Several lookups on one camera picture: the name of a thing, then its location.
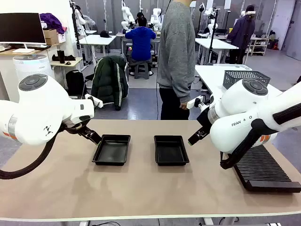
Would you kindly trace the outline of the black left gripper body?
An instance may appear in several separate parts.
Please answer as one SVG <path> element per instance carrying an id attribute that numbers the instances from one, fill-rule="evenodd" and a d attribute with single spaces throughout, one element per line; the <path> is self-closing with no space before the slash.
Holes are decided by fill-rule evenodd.
<path id="1" fill-rule="evenodd" d="M 82 121 L 77 124 L 67 124 L 66 122 L 62 123 L 62 127 L 70 134 L 78 134 L 80 136 L 91 135 L 91 130 L 87 127 L 87 124 L 90 122 L 90 119 Z"/>

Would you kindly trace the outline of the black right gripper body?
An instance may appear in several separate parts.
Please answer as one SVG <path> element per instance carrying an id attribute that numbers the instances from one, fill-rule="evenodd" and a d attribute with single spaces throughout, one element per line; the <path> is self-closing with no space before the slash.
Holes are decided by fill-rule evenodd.
<path id="1" fill-rule="evenodd" d="M 198 130 L 200 132 L 200 134 L 209 134 L 210 133 L 210 128 L 212 126 L 212 123 L 210 122 L 210 120 L 208 118 L 208 112 L 209 112 L 209 109 L 203 110 L 197 118 L 197 121 L 201 125 L 201 128 Z"/>

